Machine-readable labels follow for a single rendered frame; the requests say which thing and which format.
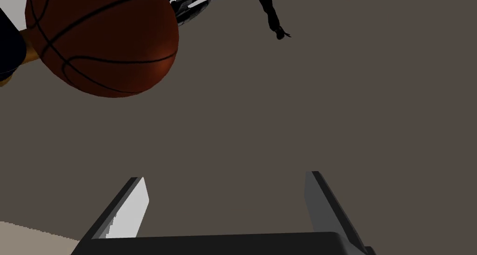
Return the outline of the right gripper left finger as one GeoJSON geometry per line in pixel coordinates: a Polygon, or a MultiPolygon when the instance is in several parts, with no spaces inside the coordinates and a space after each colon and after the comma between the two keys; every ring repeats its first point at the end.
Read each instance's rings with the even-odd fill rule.
{"type": "Polygon", "coordinates": [[[149,202],[144,178],[130,178],[88,230],[86,239],[135,238],[149,202]]]}

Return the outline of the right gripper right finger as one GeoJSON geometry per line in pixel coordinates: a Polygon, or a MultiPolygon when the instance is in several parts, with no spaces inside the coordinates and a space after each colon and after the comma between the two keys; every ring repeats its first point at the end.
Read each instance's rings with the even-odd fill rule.
{"type": "Polygon", "coordinates": [[[357,248],[365,247],[319,171],[305,173],[304,198],[315,232],[335,232],[357,248]]]}

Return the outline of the brown basketball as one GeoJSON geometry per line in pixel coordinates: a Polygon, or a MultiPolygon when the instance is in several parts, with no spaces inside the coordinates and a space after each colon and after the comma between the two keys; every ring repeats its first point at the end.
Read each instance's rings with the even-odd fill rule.
{"type": "Polygon", "coordinates": [[[102,97],[140,94],[171,69],[179,33],[168,0],[27,0],[29,41],[68,85],[102,97]]]}

